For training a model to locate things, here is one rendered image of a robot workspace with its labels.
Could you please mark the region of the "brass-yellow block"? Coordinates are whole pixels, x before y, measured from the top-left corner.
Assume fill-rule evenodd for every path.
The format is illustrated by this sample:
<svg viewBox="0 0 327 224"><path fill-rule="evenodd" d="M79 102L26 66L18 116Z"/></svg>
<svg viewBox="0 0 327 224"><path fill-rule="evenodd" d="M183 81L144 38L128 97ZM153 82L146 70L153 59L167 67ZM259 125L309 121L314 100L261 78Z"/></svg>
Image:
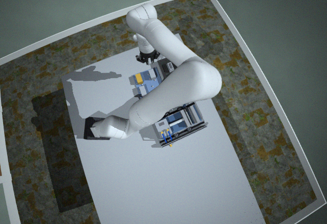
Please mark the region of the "brass-yellow block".
<svg viewBox="0 0 327 224"><path fill-rule="evenodd" d="M140 73L139 74L136 74L135 76L136 76L136 79L137 79L138 84L142 84L143 83L143 80L142 80L142 77L141 77Z"/></svg>

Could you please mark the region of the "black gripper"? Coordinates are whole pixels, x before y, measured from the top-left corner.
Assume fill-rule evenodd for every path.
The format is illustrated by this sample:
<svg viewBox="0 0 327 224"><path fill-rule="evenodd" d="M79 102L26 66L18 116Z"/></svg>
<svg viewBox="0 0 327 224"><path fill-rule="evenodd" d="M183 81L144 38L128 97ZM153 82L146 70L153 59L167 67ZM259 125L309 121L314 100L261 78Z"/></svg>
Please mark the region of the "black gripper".
<svg viewBox="0 0 327 224"><path fill-rule="evenodd" d="M157 52L155 49L153 52L151 53L148 53L148 54L145 54L145 53L142 53L140 51L140 54L139 55L136 55L136 59L137 61L141 62L141 63L145 63L147 65L149 65L149 62L148 62L148 58L151 58L151 62L152 64L154 63L154 59L157 59L159 57L160 53Z"/></svg>

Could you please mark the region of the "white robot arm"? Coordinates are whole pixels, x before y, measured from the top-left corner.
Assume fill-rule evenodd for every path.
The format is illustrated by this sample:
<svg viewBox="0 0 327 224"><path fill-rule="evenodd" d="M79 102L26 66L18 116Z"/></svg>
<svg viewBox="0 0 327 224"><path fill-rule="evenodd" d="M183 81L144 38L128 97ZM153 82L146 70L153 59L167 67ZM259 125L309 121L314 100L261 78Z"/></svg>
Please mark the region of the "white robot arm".
<svg viewBox="0 0 327 224"><path fill-rule="evenodd" d="M163 118L180 105L216 96L222 86L219 71L184 45L159 19L153 5L146 3L130 10L126 22L139 50L154 49L177 68L155 89L129 109L129 119L111 115L90 128L95 137L126 139Z"/></svg>

